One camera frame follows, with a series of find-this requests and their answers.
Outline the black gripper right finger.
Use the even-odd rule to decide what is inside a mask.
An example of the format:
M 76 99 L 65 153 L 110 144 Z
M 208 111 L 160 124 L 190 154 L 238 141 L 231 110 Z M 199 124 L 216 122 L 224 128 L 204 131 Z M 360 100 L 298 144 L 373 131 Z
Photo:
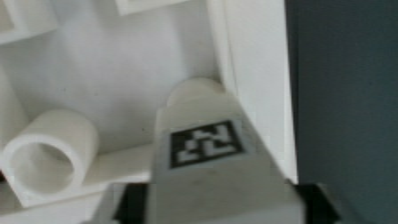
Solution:
M 350 224 L 337 197 L 320 182 L 295 183 L 288 180 L 304 204 L 304 224 Z

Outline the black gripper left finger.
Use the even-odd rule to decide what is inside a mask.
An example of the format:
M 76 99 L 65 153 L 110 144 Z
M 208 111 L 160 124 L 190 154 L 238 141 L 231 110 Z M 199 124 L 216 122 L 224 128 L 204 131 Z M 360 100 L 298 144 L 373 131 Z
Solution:
M 113 183 L 87 224 L 145 224 L 147 194 L 147 183 Z

